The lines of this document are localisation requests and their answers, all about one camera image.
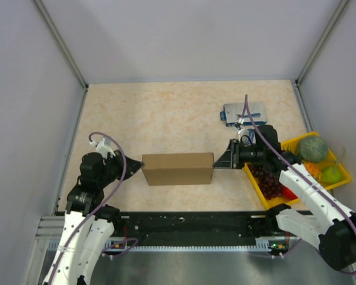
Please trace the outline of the brown cardboard box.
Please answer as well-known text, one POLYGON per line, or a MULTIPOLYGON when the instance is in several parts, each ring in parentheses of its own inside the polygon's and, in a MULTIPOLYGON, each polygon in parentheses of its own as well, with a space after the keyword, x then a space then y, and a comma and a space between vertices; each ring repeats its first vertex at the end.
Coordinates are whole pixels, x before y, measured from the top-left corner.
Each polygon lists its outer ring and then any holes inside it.
POLYGON ((142 172, 150 186, 209 185, 212 153, 144 154, 142 172))

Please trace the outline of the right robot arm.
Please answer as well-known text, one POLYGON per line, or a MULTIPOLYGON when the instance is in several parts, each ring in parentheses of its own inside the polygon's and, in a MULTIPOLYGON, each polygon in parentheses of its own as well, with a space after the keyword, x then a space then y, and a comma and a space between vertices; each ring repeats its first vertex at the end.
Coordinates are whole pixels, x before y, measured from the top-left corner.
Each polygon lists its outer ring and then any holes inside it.
POLYGON ((356 263, 356 212, 328 193, 292 151, 282 149, 273 126, 257 126, 255 133, 256 141, 250 145, 231 139, 213 167, 242 169, 246 164, 256 164, 271 172, 313 216, 306 217, 281 204, 266 218, 266 230, 272 235, 285 231, 298 236, 317 249, 327 265, 336 271, 356 263))

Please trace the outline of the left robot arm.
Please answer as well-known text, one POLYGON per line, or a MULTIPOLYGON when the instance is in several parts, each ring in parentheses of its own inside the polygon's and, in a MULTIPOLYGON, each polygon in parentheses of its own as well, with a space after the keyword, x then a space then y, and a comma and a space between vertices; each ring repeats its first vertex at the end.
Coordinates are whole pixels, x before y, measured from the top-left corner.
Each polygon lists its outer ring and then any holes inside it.
POLYGON ((104 189, 129 179, 142 166, 118 150, 82 157, 80 175, 67 197, 59 245, 43 284, 90 283, 107 240, 123 227, 119 209, 103 203, 104 189))

